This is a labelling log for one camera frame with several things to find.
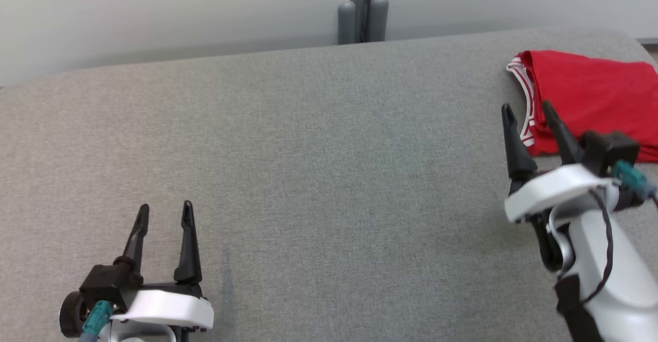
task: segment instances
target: white plastic robot part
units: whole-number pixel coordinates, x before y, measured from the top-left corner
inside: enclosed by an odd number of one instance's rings
[[[127,313],[112,315],[111,319],[212,329],[214,311],[210,302],[203,298],[145,290],[138,291]]]
[[[600,178],[581,164],[561,166],[528,181],[505,199],[505,214],[510,222],[519,222],[526,215],[540,213],[556,204],[575,199],[588,190],[610,184],[610,178]]]

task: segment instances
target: wire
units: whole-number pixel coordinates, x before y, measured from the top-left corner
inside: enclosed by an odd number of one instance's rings
[[[612,224],[610,223],[610,215],[608,214],[608,209],[606,208],[606,204],[604,203],[604,200],[601,199],[601,196],[597,194],[594,190],[590,190],[590,194],[592,197],[594,197],[594,200],[596,203],[599,205],[599,208],[601,208],[602,215],[604,216],[604,222],[606,223],[606,239],[608,241],[608,249],[606,251],[606,268],[604,269],[604,277],[601,279],[599,282],[599,285],[596,286],[596,289],[594,292],[592,292],[585,300],[580,302],[580,306],[584,305],[587,302],[590,302],[592,298],[596,297],[599,293],[601,293],[601,290],[606,286],[606,283],[608,279],[610,278],[611,272],[613,272],[613,227]],[[656,202],[656,205],[658,205],[658,199],[654,197],[654,202]]]

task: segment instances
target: red and white striped trim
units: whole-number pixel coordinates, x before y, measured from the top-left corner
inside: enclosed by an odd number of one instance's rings
[[[512,73],[519,84],[523,89],[523,93],[526,95],[526,119],[523,122],[523,128],[521,129],[520,138],[523,142],[523,145],[530,147],[534,145],[534,137],[531,132],[531,126],[535,125],[534,115],[534,83],[533,80],[528,75],[528,70],[526,66],[521,62],[519,56],[514,57],[512,62],[507,65],[507,72]]]

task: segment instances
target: red cloth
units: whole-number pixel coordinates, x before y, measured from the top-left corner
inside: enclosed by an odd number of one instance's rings
[[[658,162],[658,74],[649,63],[524,51],[507,70],[526,92],[521,138],[532,155],[557,152],[541,110],[549,100],[576,137],[587,130],[619,130],[639,142],[639,161]]]

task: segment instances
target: red fabric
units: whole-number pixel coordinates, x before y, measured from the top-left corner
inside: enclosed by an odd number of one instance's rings
[[[556,153],[541,103],[551,101],[569,130],[619,130],[640,143],[640,161],[658,162],[658,74],[649,63],[592,59],[559,51],[525,51],[519,57],[534,83],[532,155]]]

